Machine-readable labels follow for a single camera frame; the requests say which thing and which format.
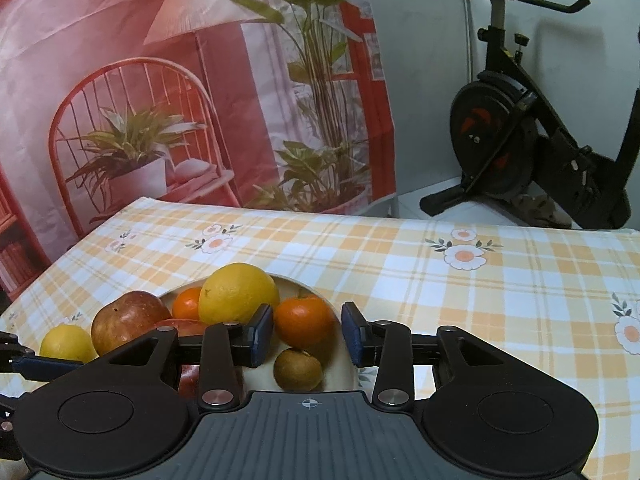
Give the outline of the small yellow lemon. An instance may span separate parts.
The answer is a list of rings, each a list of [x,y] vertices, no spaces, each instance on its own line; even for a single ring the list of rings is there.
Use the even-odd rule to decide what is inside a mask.
[[[61,324],[51,328],[40,344],[45,358],[88,363],[96,358],[89,333],[77,325]]]

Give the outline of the bright red apple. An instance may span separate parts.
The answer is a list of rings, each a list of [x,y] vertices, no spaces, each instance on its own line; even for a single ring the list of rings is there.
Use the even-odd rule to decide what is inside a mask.
[[[179,359],[181,363],[181,377],[178,393],[183,399],[194,400],[198,394],[198,378],[200,378],[201,343],[206,325],[200,321],[188,318],[166,318],[153,325],[156,330],[161,327],[171,327],[177,331],[179,338],[196,337],[195,344],[180,344]]]

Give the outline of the large yellow grapefruit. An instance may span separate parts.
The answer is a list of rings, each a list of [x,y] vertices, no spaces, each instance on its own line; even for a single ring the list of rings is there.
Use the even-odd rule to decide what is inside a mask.
[[[263,304],[272,308],[280,304],[273,278],[257,266],[231,263],[204,282],[198,298],[198,316],[207,325],[246,324]]]

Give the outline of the orange mandarin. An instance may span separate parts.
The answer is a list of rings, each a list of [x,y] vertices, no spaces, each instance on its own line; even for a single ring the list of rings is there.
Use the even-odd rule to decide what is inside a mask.
[[[331,307],[317,296],[285,299],[273,315],[274,330],[280,341],[302,350],[328,338],[335,321]]]
[[[201,289],[190,287],[179,292],[171,305],[171,313],[174,318],[198,321],[198,300],[200,300]]]

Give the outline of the small brown longan fruit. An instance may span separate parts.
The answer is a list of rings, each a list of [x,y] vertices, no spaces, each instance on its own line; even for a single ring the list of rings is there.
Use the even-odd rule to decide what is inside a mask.
[[[273,377],[284,391],[311,391],[321,384],[322,365],[318,359],[303,350],[283,350],[273,363]]]

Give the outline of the brownish red apple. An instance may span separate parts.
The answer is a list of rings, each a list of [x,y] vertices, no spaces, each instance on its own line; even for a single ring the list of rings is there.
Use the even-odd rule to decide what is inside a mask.
[[[170,311],[157,296],[144,290],[126,292],[93,318],[91,340],[94,350],[98,356],[105,356],[168,318]]]

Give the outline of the cream round plate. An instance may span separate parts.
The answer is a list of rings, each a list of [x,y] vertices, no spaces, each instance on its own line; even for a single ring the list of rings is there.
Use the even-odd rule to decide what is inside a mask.
[[[183,288],[180,288],[175,292],[170,292],[169,294],[162,297],[163,303],[165,304],[165,306],[171,308],[172,302],[179,292],[182,292],[183,290],[190,287],[202,288],[206,280],[207,278],[197,283],[192,283],[188,286],[184,286]],[[304,289],[297,283],[288,282],[285,287],[281,287],[280,284],[282,280],[280,278],[273,278],[273,281],[276,282],[277,288],[280,292],[280,303],[285,299],[292,297],[300,298],[307,296],[316,296],[311,295],[311,293],[308,292],[307,289]],[[284,391],[274,380],[272,369],[273,363],[277,359],[277,356],[283,350],[286,350],[288,348],[293,347],[290,347],[288,344],[280,341],[280,338],[274,330],[273,323],[270,348],[265,361],[261,366],[258,366],[257,368],[240,368],[239,375],[241,384],[243,386],[243,398],[245,396],[245,393],[249,391]],[[352,360],[350,359],[348,351],[346,349],[346,344],[341,332],[341,325],[340,322],[337,321],[337,318],[334,324],[334,330],[328,338],[320,342],[320,344],[316,344],[315,346],[303,351],[306,351],[307,353],[318,359],[322,365],[323,370],[323,379],[321,384],[318,385],[317,388],[314,388],[314,390],[306,392],[315,393],[318,391],[348,391],[356,387],[355,367],[352,365]],[[200,400],[200,378],[198,378],[198,394],[196,395],[195,400]]]

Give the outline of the orange plaid floral tablecloth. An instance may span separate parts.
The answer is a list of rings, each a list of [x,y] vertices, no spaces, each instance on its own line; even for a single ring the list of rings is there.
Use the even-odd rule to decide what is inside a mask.
[[[142,198],[3,313],[38,348],[131,289],[163,295],[232,262],[431,333],[455,325],[580,390],[600,419],[593,479],[639,474],[639,234],[174,205]]]

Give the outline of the pair of sandals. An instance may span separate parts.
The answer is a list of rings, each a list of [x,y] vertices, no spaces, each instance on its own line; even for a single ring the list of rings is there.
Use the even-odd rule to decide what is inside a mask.
[[[555,201],[549,195],[519,195],[511,200],[518,218],[529,226],[546,229],[572,228],[572,219],[556,208]]]

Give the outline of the black exercise bike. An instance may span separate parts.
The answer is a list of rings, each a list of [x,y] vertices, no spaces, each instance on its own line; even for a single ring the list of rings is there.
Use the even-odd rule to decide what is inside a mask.
[[[631,216],[626,184],[639,155],[639,109],[631,109],[616,158],[579,145],[526,72],[523,53],[506,50],[507,1],[564,14],[578,13],[590,3],[490,0],[490,23],[477,32],[486,46],[485,68],[460,89],[450,108],[450,139],[461,181],[422,197],[420,207],[435,217],[481,195],[512,200],[536,183],[578,226],[619,229]]]

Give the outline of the red printed backdrop curtain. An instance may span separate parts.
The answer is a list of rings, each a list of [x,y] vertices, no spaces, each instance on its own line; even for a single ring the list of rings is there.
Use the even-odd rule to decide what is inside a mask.
[[[1,290],[142,197],[362,214],[396,192],[369,0],[1,0]]]

